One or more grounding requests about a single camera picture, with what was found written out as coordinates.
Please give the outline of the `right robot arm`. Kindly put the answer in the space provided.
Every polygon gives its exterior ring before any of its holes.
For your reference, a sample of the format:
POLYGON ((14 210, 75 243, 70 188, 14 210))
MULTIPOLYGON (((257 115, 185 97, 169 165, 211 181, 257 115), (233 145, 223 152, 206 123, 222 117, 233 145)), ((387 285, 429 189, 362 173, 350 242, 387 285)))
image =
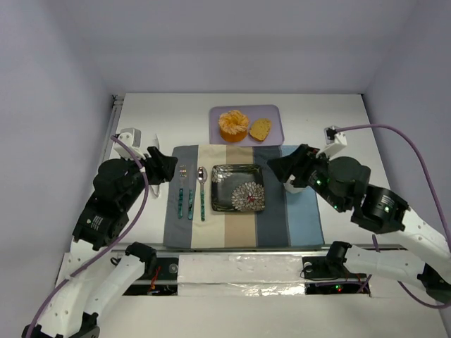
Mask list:
POLYGON ((312 188, 337 212, 351 211, 352 223, 407 250, 406 254, 377 252, 334 241, 325 257, 331 272, 378 275, 410 284, 442 305, 450 305, 448 240, 403 198, 370 184, 369 167, 348 156, 330 160, 306 144, 288 156, 269 160, 268 166, 279 182, 312 188))

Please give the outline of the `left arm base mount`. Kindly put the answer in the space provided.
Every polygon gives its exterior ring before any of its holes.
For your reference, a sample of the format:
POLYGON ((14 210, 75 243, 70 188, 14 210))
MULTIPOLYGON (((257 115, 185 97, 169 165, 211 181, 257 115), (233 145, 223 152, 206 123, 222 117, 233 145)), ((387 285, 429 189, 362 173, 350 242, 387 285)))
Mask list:
POLYGON ((132 283, 124 296, 175 296, 178 294, 178 258, 156 259, 156 267, 132 283))

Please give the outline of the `orange frosted round cake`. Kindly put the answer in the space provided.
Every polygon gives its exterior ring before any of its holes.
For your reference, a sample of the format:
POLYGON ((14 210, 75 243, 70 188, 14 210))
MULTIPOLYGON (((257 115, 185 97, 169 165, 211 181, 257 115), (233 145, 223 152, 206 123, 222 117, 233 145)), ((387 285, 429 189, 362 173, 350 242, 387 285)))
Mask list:
POLYGON ((241 142, 249 127, 249 118, 239 110, 222 113, 218 119, 219 133, 226 142, 241 142))

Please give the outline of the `white mug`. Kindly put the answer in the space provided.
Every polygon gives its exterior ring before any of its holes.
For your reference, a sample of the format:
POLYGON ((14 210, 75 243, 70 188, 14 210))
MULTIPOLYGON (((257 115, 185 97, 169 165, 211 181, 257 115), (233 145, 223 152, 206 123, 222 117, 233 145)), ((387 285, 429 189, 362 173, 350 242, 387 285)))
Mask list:
POLYGON ((298 194, 300 192, 303 192, 304 188, 294 186, 294 181, 295 181, 295 176, 291 175, 288 178, 287 182, 284 184, 285 190, 291 194, 298 194))

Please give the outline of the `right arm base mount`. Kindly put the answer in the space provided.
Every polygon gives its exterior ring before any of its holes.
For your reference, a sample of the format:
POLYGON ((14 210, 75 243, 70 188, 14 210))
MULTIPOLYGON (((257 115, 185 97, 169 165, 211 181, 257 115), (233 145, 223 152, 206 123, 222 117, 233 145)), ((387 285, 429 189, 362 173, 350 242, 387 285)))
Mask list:
POLYGON ((299 276, 304 280, 306 295, 371 295, 368 275, 333 267, 325 256, 304 257, 299 276))

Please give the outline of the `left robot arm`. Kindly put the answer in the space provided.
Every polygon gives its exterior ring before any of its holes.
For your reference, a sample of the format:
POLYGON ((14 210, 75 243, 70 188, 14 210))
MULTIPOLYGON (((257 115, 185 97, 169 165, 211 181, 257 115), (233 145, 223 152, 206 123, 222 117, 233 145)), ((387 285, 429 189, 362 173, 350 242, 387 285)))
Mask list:
POLYGON ((98 337, 100 325, 125 291, 157 267, 156 250, 139 242, 112 264, 117 242, 136 223, 128 211, 152 185, 170 182, 177 158, 155 146, 140 155, 121 146, 125 155, 103 162, 94 191, 76 222, 61 278, 39 308, 23 337, 98 337))

